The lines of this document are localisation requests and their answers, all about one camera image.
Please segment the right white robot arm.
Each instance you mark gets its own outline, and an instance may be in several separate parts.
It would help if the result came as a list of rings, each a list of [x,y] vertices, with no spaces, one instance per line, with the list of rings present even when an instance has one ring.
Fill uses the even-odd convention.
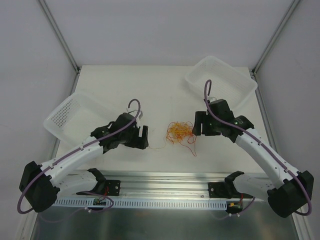
[[[243,149],[263,169],[268,180],[261,180],[235,171],[225,177],[213,194],[231,199],[240,194],[268,202],[280,217],[295,213],[312,213],[313,175],[299,171],[272,149],[243,115],[234,116],[226,100],[206,102],[205,111],[196,111],[192,133],[195,136],[223,136]]]

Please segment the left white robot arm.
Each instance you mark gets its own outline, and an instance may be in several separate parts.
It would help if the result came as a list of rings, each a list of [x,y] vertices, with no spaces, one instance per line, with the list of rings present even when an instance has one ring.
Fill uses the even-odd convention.
[[[37,164],[29,162],[23,170],[19,184],[21,196],[17,203],[19,214],[22,200],[26,199],[31,211],[41,213],[63,196],[77,194],[106,197],[112,191],[112,181],[107,180],[97,168],[84,173],[70,173],[90,160],[124,145],[144,150],[148,147],[148,126],[140,126],[142,112],[124,112],[115,121],[96,128],[80,145],[64,156]]]

